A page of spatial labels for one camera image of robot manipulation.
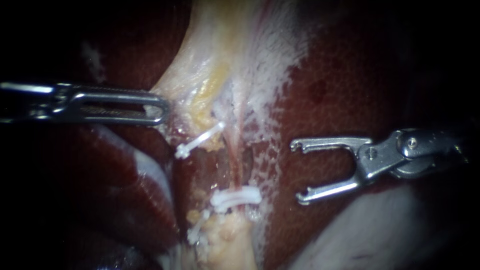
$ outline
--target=white surgical clip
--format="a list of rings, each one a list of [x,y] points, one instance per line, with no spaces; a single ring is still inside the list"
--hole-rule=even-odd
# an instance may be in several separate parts
[[[222,132],[225,128],[224,122],[219,122],[218,124],[214,125],[209,130],[205,131],[202,135],[198,136],[196,139],[192,140],[187,144],[180,143],[176,147],[175,158],[176,159],[186,159],[190,156],[190,151],[194,148],[198,147],[201,143],[206,141],[208,138],[212,137],[214,134]]]

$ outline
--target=laparoscopic forceps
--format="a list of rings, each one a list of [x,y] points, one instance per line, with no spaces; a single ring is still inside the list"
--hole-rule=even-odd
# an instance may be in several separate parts
[[[143,91],[75,83],[0,82],[0,123],[102,123],[156,126],[170,105]],[[132,107],[149,106],[149,113]]]

